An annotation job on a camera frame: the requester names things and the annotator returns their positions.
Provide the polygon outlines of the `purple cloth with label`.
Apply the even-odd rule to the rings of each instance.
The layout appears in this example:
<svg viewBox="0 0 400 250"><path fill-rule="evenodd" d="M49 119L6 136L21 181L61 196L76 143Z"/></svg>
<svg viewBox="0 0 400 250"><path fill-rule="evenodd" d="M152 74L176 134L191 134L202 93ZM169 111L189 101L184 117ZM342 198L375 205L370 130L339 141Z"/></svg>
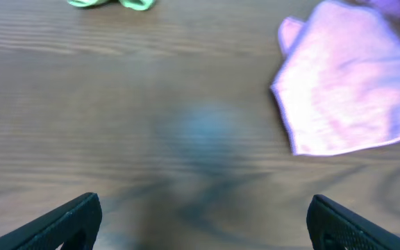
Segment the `purple cloth with label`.
<svg viewBox="0 0 400 250"><path fill-rule="evenodd" d="M400 37L368 6L319 3L278 28L285 61L271 89L295 155L400 142Z"/></svg>

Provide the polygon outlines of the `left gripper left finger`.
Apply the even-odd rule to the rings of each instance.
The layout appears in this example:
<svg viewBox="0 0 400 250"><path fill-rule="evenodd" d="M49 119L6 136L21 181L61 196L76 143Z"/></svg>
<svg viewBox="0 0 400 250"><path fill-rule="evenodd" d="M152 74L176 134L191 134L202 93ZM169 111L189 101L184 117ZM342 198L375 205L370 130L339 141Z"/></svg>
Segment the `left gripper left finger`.
<svg viewBox="0 0 400 250"><path fill-rule="evenodd" d="M96 193L86 192L0 237L0 250L92 250L102 221Z"/></svg>

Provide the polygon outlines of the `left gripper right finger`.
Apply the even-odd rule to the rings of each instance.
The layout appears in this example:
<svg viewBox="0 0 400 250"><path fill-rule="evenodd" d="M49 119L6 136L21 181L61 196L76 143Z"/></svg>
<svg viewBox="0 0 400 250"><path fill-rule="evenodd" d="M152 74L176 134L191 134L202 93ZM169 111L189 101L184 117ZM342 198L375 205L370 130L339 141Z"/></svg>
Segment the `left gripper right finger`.
<svg viewBox="0 0 400 250"><path fill-rule="evenodd" d="M322 194L313 196L306 224L314 250L400 250L400 237Z"/></svg>

